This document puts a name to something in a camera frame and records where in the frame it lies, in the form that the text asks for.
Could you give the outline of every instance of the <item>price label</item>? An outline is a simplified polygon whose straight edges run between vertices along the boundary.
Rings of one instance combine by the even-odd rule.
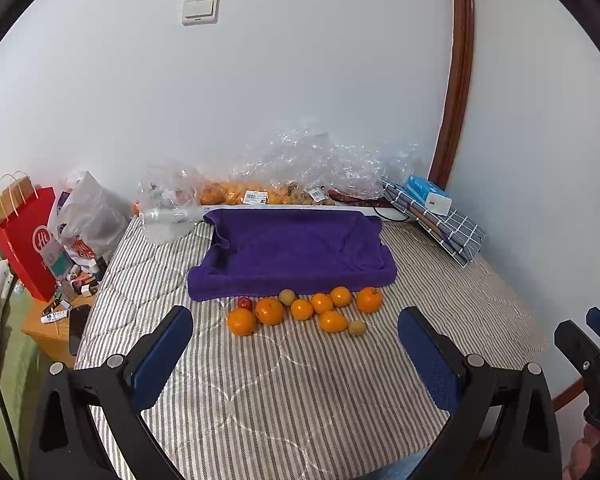
[[[311,198],[314,199],[314,202],[322,202],[323,200],[327,200],[329,198],[329,195],[327,195],[321,187],[309,189],[307,190],[307,193],[311,195]]]
[[[246,205],[261,205],[266,204],[268,198],[269,195],[266,191],[246,191],[242,203]]]

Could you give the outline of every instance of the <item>wall switch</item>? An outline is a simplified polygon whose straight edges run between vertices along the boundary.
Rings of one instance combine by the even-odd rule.
[[[182,24],[214,23],[217,12],[218,0],[183,0]]]

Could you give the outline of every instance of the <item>striped bedsheet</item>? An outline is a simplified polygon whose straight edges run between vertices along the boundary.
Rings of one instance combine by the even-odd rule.
[[[156,405],[142,413],[184,478],[350,479],[430,446],[447,414],[433,405],[400,345],[400,310],[415,304],[462,352],[522,368],[545,344],[512,290],[478,256],[462,269],[419,227],[386,222],[382,241],[398,267],[371,316],[349,306],[367,332],[325,334],[289,316],[237,338],[231,298],[189,299],[186,273],[209,247],[211,227],[156,246],[131,222],[102,282],[76,368],[126,353],[174,304],[194,335]],[[133,478],[101,409],[96,426],[112,464]]]

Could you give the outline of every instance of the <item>plaid cloth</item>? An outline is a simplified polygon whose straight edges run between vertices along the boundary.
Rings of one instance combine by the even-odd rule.
[[[447,216],[436,215],[391,182],[382,181],[384,196],[400,212],[417,221],[460,265],[473,261],[484,240],[484,231],[457,209]]]

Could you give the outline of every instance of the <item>smartphone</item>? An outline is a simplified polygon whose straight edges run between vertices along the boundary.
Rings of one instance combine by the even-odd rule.
[[[76,306],[69,311],[69,354],[74,357],[78,355],[78,347],[90,311],[91,305],[87,304]]]

